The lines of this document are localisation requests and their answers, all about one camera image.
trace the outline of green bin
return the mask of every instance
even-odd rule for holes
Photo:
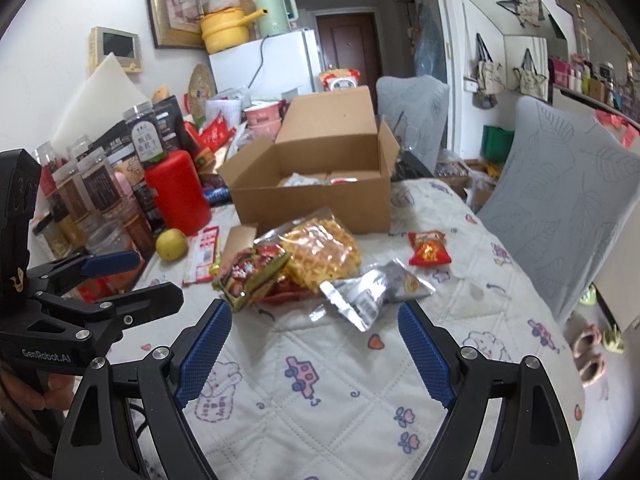
[[[494,164],[503,164],[509,156],[515,132],[498,126],[485,126],[482,131],[482,156]]]

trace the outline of white refrigerator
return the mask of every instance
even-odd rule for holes
[[[249,86],[252,80],[252,99],[281,99],[293,90],[299,95],[321,91],[318,76],[322,68],[312,30],[245,43],[212,54],[209,60],[218,92]]]

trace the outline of yellow pot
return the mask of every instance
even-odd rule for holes
[[[266,9],[259,9],[244,15],[240,7],[229,7],[207,14],[200,21],[202,39],[207,46],[207,52],[215,54],[233,46],[242,45],[249,41],[249,30],[246,26],[268,14]]]

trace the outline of blue gripper pad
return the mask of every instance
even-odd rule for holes
[[[140,255],[136,251],[94,256],[85,261],[81,272],[88,278],[101,278],[135,270],[140,265]]]
[[[398,328],[431,399],[451,408],[456,394],[451,388],[449,365],[407,304],[398,311]]]
[[[229,332],[231,308],[223,301],[180,364],[180,386],[174,399],[181,409],[185,408],[187,402],[197,399],[200,395]]]

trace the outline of floor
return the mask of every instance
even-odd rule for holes
[[[608,323],[599,305],[579,306],[565,326],[564,336],[573,342],[588,325],[601,330]],[[625,353],[614,354],[602,346],[607,371],[586,390],[586,406],[575,452],[580,480],[598,480],[620,452],[640,415],[640,328],[623,334]]]

